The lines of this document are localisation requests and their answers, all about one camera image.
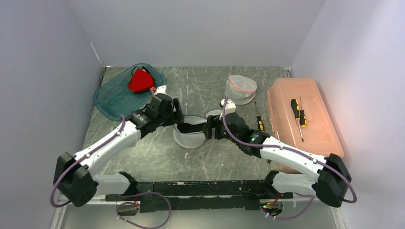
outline teal tray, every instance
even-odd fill
[[[152,92],[135,94],[128,88],[131,71],[145,67],[155,80],[154,87],[166,85],[166,77],[147,63],[138,63],[101,86],[93,95],[97,109],[110,120],[119,121],[120,115],[129,115],[145,105],[152,98]]]

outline container lid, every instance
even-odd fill
[[[242,75],[230,75],[228,76],[228,81],[241,92],[254,93],[257,89],[257,84],[254,80]]]
[[[145,105],[152,98],[152,92],[135,94],[128,88],[134,68],[145,67],[154,79],[154,87],[166,85],[166,77],[146,63],[138,63],[101,86],[93,95],[97,109],[110,120],[119,121],[120,115],[129,115]]]

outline gray marble table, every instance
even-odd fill
[[[102,84],[108,82],[124,67],[107,68]],[[228,75],[240,74],[257,82],[254,101],[266,130],[270,123],[266,114],[266,92],[276,78],[283,77],[281,67],[156,67],[167,78],[167,94],[179,98],[184,114],[205,116],[217,110],[224,98]],[[254,102],[237,106],[236,112],[251,128],[257,128]],[[108,120],[93,109],[84,148],[109,133],[119,122]],[[173,138],[173,127],[160,127],[114,156],[99,174],[130,173],[138,181],[195,181],[264,179],[267,161],[247,156],[226,139],[207,140],[196,149],[179,146]],[[270,169],[277,170],[277,163]]]

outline gray wall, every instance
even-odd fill
[[[323,91],[359,201],[349,229],[405,222],[405,3],[327,0],[292,65]]]
[[[82,147],[101,64],[66,1],[0,3],[0,228],[49,228],[57,157]]]
[[[103,65],[291,66],[325,0],[69,0]]]

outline red object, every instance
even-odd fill
[[[138,68],[128,83],[128,88],[135,93],[147,92],[153,87],[154,81],[147,70]]]

